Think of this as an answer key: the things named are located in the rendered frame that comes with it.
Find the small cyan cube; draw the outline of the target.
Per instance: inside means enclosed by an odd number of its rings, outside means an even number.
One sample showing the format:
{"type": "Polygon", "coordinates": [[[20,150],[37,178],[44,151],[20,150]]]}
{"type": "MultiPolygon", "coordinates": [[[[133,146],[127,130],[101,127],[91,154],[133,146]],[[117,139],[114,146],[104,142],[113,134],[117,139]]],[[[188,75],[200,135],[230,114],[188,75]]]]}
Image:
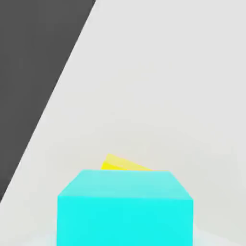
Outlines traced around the small cyan cube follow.
{"type": "Polygon", "coordinates": [[[83,170],[58,195],[56,246],[193,246],[193,221],[169,171],[83,170]]]}

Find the small yellow cube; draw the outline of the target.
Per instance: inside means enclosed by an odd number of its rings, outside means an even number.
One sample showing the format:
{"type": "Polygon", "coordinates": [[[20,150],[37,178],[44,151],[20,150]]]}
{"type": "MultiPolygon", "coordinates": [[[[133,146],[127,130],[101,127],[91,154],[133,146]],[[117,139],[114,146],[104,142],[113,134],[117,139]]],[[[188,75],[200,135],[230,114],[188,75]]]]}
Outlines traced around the small yellow cube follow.
{"type": "Polygon", "coordinates": [[[107,154],[105,160],[101,166],[102,170],[132,170],[132,171],[150,171],[150,169],[141,165],[135,164],[132,161],[115,156],[113,154],[107,154]]]}

